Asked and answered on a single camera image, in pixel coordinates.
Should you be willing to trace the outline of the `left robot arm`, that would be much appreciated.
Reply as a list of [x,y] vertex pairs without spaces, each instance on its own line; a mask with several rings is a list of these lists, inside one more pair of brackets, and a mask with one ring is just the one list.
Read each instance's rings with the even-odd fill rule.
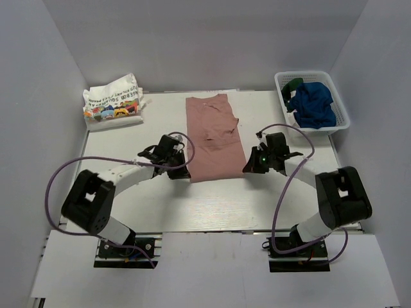
[[86,231],[87,235],[111,244],[122,256],[132,254],[136,248],[136,233],[111,216],[114,198],[127,189],[164,173],[169,179],[190,178],[187,165],[193,160],[184,156],[183,133],[163,135],[157,145],[137,154],[132,161],[94,173],[81,171],[63,203],[63,217]]

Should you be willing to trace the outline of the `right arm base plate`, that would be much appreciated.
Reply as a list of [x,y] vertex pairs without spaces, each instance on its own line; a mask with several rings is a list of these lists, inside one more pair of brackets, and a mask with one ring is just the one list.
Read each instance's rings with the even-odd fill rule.
[[261,245],[268,252],[271,273],[313,273],[329,272],[328,251],[324,241],[298,252],[279,254],[272,248],[271,238]]

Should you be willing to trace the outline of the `white and green t shirt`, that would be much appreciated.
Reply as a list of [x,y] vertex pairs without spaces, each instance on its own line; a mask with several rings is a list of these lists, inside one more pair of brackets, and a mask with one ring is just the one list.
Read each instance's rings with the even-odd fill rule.
[[293,108],[290,106],[290,101],[295,96],[298,86],[303,82],[304,80],[302,78],[294,78],[281,89],[281,95],[287,112],[293,111]]

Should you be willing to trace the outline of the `blue t shirt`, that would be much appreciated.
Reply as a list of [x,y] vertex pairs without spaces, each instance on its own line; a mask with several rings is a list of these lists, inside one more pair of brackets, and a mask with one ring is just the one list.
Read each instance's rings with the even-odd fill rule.
[[329,89],[321,82],[303,82],[290,101],[292,114],[299,128],[319,129],[335,126],[336,116],[331,109],[333,99]]

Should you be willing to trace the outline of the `pink printed t shirt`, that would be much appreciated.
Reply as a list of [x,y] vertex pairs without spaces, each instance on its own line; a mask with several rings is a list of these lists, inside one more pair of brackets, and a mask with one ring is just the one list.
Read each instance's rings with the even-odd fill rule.
[[186,99],[188,164],[191,182],[241,178],[246,164],[234,116],[226,94]]

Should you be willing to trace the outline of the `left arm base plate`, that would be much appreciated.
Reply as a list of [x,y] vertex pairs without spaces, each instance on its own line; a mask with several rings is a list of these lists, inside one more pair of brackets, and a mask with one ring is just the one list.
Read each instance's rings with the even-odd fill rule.
[[136,248],[116,248],[99,241],[94,258],[95,268],[154,269],[161,256],[162,234],[137,234],[134,246],[142,249],[150,261]]

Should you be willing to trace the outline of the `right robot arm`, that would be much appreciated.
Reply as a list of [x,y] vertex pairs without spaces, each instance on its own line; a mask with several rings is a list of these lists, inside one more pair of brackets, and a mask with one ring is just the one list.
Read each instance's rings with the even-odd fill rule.
[[305,156],[290,151],[281,132],[258,132],[256,136],[259,144],[252,147],[243,172],[265,174],[274,170],[287,178],[275,207],[275,218],[292,180],[298,179],[313,187],[317,194],[318,211],[291,228],[286,248],[278,248],[275,235],[271,235],[271,247],[275,253],[306,255],[314,244],[335,230],[372,216],[371,203],[355,167],[327,169],[314,161],[312,154]]

